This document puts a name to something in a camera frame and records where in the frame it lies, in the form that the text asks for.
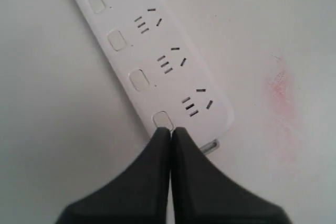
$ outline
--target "red stain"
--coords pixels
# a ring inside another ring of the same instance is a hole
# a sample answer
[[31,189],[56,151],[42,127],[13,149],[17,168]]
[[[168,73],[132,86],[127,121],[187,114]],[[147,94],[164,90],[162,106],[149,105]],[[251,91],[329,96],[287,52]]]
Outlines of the red stain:
[[268,122],[275,138],[276,151],[283,161],[296,160],[296,109],[293,98],[292,79],[285,62],[277,58],[274,78],[267,79],[267,93],[272,116]]

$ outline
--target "power strip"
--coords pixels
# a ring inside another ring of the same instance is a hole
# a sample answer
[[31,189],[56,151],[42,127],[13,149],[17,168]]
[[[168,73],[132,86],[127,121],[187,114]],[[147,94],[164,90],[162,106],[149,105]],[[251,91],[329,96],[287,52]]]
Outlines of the power strip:
[[76,0],[148,133],[185,127],[201,147],[233,109],[164,0]]

